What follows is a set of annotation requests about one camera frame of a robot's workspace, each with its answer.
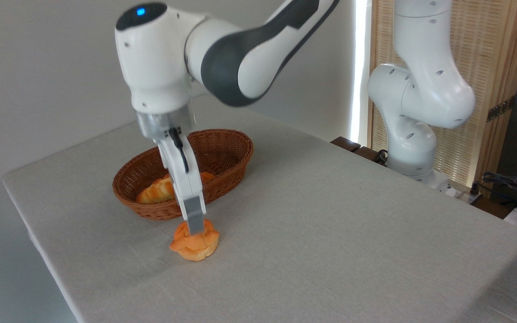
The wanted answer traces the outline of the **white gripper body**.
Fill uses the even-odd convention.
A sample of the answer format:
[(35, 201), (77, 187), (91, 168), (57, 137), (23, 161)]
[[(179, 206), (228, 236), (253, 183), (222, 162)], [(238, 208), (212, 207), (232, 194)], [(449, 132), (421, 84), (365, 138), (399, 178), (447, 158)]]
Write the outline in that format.
[(202, 180), (194, 151), (183, 134), (164, 133), (158, 141), (163, 166), (175, 186), (175, 196), (202, 194)]

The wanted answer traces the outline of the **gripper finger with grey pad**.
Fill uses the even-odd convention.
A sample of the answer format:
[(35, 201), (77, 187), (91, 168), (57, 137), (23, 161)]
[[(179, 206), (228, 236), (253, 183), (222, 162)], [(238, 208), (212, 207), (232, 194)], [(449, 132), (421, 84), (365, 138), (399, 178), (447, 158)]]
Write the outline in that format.
[(178, 204), (183, 219), (188, 226), (189, 235), (195, 236), (204, 232), (205, 201), (202, 194), (197, 196), (179, 196)]

